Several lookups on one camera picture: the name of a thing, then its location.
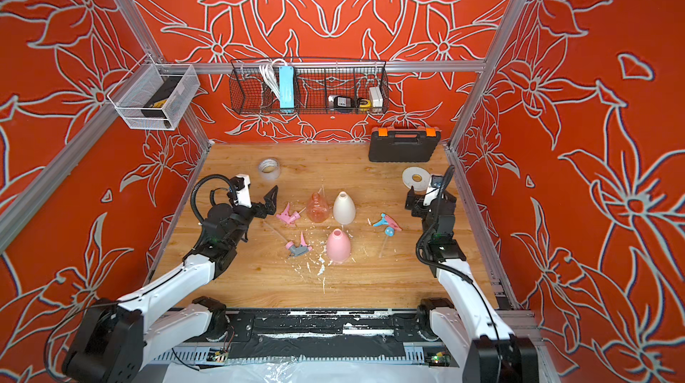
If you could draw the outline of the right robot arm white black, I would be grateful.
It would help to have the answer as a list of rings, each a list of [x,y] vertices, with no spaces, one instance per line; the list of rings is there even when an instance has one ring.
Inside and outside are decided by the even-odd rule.
[[[444,174],[431,177],[426,193],[410,189],[407,194],[405,208],[423,229],[415,245],[417,260],[448,295],[423,300],[417,324],[447,347],[460,382],[539,382],[533,342],[517,336],[488,302],[454,239],[457,198],[448,192],[454,173],[450,165]]]

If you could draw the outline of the pink blue spray nozzle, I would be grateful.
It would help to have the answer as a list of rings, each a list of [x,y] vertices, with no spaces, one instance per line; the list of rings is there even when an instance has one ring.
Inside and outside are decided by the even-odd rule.
[[[392,238],[398,231],[402,231],[401,226],[386,213],[381,213],[379,220],[370,225],[372,227],[383,227],[386,238]]]

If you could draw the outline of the opaque pink spray bottle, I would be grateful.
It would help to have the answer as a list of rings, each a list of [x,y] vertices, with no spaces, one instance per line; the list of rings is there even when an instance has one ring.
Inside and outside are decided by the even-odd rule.
[[[331,261],[339,264],[350,258],[351,240],[345,231],[335,229],[330,233],[326,241],[326,254]]]

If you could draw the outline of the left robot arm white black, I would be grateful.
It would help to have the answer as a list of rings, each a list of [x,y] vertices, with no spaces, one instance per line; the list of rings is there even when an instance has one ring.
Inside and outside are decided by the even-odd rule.
[[[201,227],[181,263],[156,281],[116,300],[89,306],[62,363],[62,374],[76,382],[131,382],[155,358],[198,336],[228,335],[226,306],[198,297],[171,313],[180,300],[224,274],[256,219],[276,213],[278,187],[254,202],[247,174],[203,177],[189,205]]]

